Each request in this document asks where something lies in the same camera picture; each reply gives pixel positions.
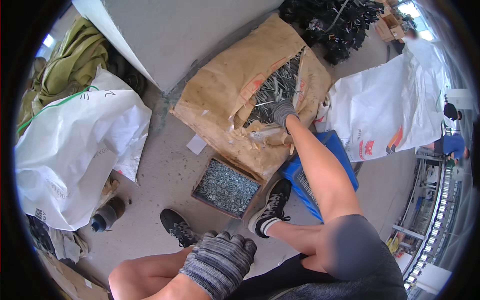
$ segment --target blue shirt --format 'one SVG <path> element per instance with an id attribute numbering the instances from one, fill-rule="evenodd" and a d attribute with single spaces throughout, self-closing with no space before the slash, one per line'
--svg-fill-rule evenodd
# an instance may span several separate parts
<path id="1" fill-rule="evenodd" d="M 454 158 L 461 158 L 465 151 L 465 141 L 459 134 L 444 136 L 444 153 L 449 155 L 453 152 Z"/>

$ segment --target water bottle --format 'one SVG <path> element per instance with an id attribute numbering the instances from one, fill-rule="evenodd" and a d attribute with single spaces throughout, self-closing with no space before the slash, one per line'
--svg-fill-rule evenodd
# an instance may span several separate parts
<path id="1" fill-rule="evenodd" d="M 103 207 L 99 208 L 90 222 L 93 232 L 110 229 L 125 212 L 125 203 L 118 197 L 113 197 Z"/>

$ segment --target black sneaker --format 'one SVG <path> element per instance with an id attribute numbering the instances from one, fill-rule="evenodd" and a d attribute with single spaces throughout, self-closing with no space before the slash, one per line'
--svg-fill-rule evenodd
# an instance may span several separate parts
<path id="1" fill-rule="evenodd" d="M 179 246 L 187 248 L 197 243 L 197 235 L 187 221 L 176 211 L 166 208 L 160 213 L 160 221 L 167 232 L 179 240 Z"/>
<path id="2" fill-rule="evenodd" d="M 277 220 L 290 221 L 289 216 L 285 216 L 283 208 L 290 197 L 292 183 L 288 179 L 280 179 L 275 182 L 267 193 L 265 207 L 253 215 L 248 222 L 248 229 L 254 234 L 264 239 L 269 238 L 265 235 L 266 230 Z"/>

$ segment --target blue plastic crate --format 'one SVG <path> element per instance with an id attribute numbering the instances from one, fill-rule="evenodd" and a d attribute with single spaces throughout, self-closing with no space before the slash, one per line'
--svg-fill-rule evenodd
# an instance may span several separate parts
<path id="1" fill-rule="evenodd" d="M 335 157 L 340 161 L 343 168 L 350 178 L 353 189 L 356 191 L 359 188 L 359 182 L 355 176 L 350 160 L 348 159 L 347 153 L 343 148 L 343 144 L 338 138 L 335 130 L 328 132 L 315 133 L 315 137 L 324 144 L 328 150 L 330 150 Z M 296 155 L 291 161 L 285 162 L 279 170 L 280 174 L 283 175 L 286 179 L 290 180 L 292 183 L 292 189 L 297 194 L 297 196 L 302 200 L 303 204 L 307 207 L 308 211 L 317 219 L 321 220 L 322 215 L 320 209 L 318 208 L 318 203 L 315 197 L 313 196 L 310 185 L 308 184 L 305 173 L 303 172 L 303 167 L 300 163 L 300 157 Z"/>

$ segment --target olive green tarp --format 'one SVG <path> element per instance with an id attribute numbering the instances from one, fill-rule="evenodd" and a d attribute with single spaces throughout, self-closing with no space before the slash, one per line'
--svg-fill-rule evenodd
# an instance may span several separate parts
<path id="1" fill-rule="evenodd" d="M 107 46 L 108 41 L 89 20 L 76 20 L 63 40 L 56 44 L 43 70 L 34 78 L 33 90 L 24 93 L 17 130 L 47 104 L 86 88 L 95 77 L 99 64 L 107 68 Z"/>

